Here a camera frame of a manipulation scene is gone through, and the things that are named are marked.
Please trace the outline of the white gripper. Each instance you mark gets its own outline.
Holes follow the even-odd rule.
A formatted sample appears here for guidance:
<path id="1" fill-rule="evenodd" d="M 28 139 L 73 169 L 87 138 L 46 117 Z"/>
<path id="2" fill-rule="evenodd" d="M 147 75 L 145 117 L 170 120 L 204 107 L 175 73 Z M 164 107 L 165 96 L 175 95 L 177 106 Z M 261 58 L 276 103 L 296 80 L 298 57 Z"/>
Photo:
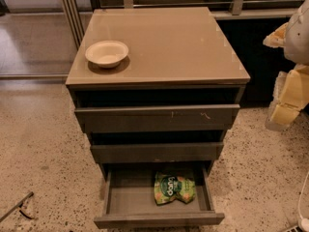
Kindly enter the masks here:
<path id="1" fill-rule="evenodd" d="M 309 0 L 295 11 L 289 23 L 266 36 L 263 45 L 284 46 L 285 57 L 297 64 L 289 72 L 278 74 L 269 106 L 270 122 L 289 126 L 309 103 Z"/>

